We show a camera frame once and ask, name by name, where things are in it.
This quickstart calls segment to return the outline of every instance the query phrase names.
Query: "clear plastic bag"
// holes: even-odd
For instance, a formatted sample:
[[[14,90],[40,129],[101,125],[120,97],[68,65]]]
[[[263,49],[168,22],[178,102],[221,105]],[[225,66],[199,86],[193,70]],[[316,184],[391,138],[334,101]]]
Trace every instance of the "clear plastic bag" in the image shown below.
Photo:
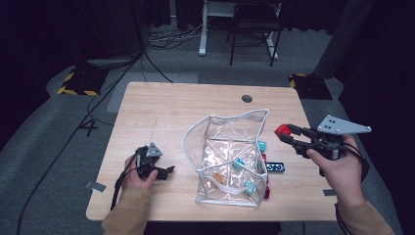
[[[186,133],[184,153],[200,177],[196,201],[259,207],[267,171],[257,140],[268,113],[207,116]]]

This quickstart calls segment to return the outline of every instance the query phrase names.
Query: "wooden table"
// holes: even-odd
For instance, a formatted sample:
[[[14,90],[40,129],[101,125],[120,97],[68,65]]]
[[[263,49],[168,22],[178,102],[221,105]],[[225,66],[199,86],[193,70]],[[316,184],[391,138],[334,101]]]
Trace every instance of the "wooden table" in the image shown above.
[[[251,95],[253,101],[243,102],[243,95]],[[257,109],[270,111],[259,136],[267,143],[267,160],[286,167],[282,174],[269,174],[270,199],[259,208],[195,202],[199,177],[183,153],[185,133],[208,115],[228,117]],[[154,142],[163,152],[157,166],[176,168],[152,189],[152,221],[336,220],[336,198],[324,196],[323,190],[330,186],[318,174],[318,166],[275,136],[282,123],[309,126],[292,88],[131,82],[97,178],[107,189],[92,193],[86,215],[91,220],[107,215],[124,161],[138,147]]]

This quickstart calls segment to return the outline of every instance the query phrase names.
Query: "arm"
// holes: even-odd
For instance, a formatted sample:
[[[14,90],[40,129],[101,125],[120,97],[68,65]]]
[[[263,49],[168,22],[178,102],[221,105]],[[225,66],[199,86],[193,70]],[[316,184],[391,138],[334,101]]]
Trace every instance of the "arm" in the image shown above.
[[[150,189],[158,172],[153,170],[146,180],[142,180],[135,169],[136,165],[135,159],[122,183],[119,202],[104,218],[102,223],[104,234],[143,234],[146,229],[150,208]]]
[[[344,142],[357,147],[351,135],[345,135]],[[312,149],[307,154],[324,171],[327,182],[335,190],[340,215],[351,234],[394,234],[363,196],[358,158],[346,153],[339,160],[329,161]]]

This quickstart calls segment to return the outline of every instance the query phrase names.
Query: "hand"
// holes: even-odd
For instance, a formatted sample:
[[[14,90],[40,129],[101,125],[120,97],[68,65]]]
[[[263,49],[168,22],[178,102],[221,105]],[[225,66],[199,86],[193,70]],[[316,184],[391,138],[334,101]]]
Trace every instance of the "hand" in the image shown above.
[[[343,139],[357,148],[351,135],[344,135]],[[330,161],[312,149],[307,150],[307,154],[324,171],[327,182],[336,191],[339,206],[355,207],[366,202],[361,190],[362,167],[357,157],[346,153],[343,158]]]
[[[125,161],[125,166],[128,165],[132,157],[129,157]],[[122,183],[122,188],[145,188],[145,189],[151,189],[153,186],[153,183],[156,180],[157,174],[159,173],[156,169],[153,170],[149,177],[145,180],[141,179],[140,176],[138,176],[137,171],[137,158],[134,158],[131,165],[129,166],[127,173],[125,175],[124,181]]]

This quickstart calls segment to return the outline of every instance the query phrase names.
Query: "white strap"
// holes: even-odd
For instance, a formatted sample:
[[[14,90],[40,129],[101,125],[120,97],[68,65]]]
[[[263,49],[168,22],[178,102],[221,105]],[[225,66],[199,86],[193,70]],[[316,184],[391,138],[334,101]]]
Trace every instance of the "white strap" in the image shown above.
[[[211,182],[214,183],[214,185],[216,185],[220,190],[222,190],[225,193],[228,194],[240,194],[242,192],[244,192],[245,190],[248,189],[248,187],[243,187],[243,188],[230,188],[230,187],[226,187],[223,184],[219,183],[215,178],[213,178],[212,176],[205,176],[205,178],[208,178],[211,180]]]

